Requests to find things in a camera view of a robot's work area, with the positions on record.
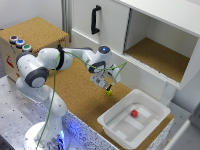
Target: white wall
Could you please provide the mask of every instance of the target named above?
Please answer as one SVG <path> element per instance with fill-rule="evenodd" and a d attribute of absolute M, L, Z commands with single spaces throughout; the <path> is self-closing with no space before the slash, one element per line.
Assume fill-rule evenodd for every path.
<path fill-rule="evenodd" d="M 177 91 L 173 102 L 189 112 L 195 109 L 200 102 L 200 71 L 183 89 Z"/>
<path fill-rule="evenodd" d="M 62 29 L 61 0 L 0 0 L 0 28 L 39 16 Z"/>

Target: brown box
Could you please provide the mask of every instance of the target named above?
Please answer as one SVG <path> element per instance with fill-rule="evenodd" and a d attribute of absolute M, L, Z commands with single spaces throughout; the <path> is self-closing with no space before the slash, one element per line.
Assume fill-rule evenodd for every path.
<path fill-rule="evenodd" d="M 20 76 L 16 57 L 22 50 L 10 44 L 9 38 L 12 35 L 17 35 L 19 39 L 25 40 L 25 44 L 31 45 L 35 56 L 41 49 L 56 48 L 58 44 L 62 47 L 69 47 L 69 35 L 39 17 L 0 31 L 0 50 L 5 71 L 14 81 Z"/>

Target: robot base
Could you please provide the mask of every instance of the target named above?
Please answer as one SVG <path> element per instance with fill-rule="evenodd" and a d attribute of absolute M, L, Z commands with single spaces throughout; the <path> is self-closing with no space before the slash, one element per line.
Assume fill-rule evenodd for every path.
<path fill-rule="evenodd" d="M 24 138 L 24 150 L 36 150 L 37 147 L 37 142 L 35 142 L 34 138 L 36 137 L 36 135 L 38 134 L 38 132 L 40 131 L 40 129 L 43 127 L 45 122 L 40 122 L 38 124 L 35 124 L 34 126 L 32 126 L 25 134 L 25 138 Z M 69 133 L 65 132 L 64 133 L 64 150 L 66 150 L 69 146 L 70 143 L 70 138 L 69 138 Z M 57 150 L 57 146 L 51 146 L 51 143 L 48 143 L 49 146 L 46 146 L 44 148 L 40 148 L 38 146 L 37 150 Z"/>

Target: green wire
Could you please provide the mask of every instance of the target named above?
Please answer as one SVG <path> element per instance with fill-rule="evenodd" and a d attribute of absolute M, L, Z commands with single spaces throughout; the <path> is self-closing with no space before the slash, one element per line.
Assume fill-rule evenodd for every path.
<path fill-rule="evenodd" d="M 78 57 L 77 55 L 75 55 L 75 54 L 73 54 L 73 53 L 70 53 L 70 52 L 65 52 L 65 53 L 68 53 L 68 54 L 71 54 L 71 55 L 77 57 L 79 60 L 81 60 L 81 61 L 84 62 L 85 64 L 89 65 L 90 67 L 92 67 L 92 68 L 94 68 L 94 69 L 98 69 L 98 70 L 112 70 L 112 69 L 119 68 L 119 67 L 122 66 L 122 68 L 121 68 L 121 69 L 119 70 L 119 72 L 117 73 L 116 77 L 113 79 L 112 84 L 114 84 L 114 80 L 116 80 L 116 78 L 117 78 L 117 76 L 119 75 L 119 73 L 122 71 L 122 69 L 124 68 L 124 66 L 127 64 L 127 62 L 124 62 L 124 63 L 122 63 L 121 65 L 116 66 L 116 67 L 113 67 L 113 68 L 101 69 L 101 68 L 97 68 L 97 67 L 94 67 L 94 66 L 88 64 L 86 61 L 84 61 L 83 59 L 81 59 L 80 57 Z M 49 112 L 48 112 L 48 115 L 47 115 L 47 120 L 46 120 L 46 122 L 45 122 L 44 129 L 42 130 L 42 134 L 41 134 L 40 139 L 39 139 L 39 141 L 38 141 L 36 150 L 38 149 L 38 146 L 39 146 L 39 144 L 40 144 L 41 138 L 42 138 L 42 136 L 43 136 L 44 130 L 45 130 L 46 126 L 47 126 L 47 123 L 48 123 L 49 117 L 50 117 L 51 107 L 52 107 L 52 104 L 53 104 L 54 93 L 55 93 L 55 89 L 56 89 L 56 67 L 57 67 L 57 61 L 58 61 L 59 56 L 60 56 L 60 54 L 58 54 L 58 56 L 56 57 L 56 62 L 55 62 L 53 96 L 52 96 L 52 99 L 51 99 L 51 104 L 50 104 Z"/>

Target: door handle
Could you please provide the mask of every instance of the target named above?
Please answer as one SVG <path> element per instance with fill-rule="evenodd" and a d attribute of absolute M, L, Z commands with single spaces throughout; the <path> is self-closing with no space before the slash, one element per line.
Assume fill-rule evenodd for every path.
<path fill-rule="evenodd" d="M 91 24 L 91 31 L 92 34 L 98 33 L 100 30 L 96 28 L 96 12 L 101 10 L 101 7 L 96 5 L 96 8 L 92 10 L 92 24 Z"/>

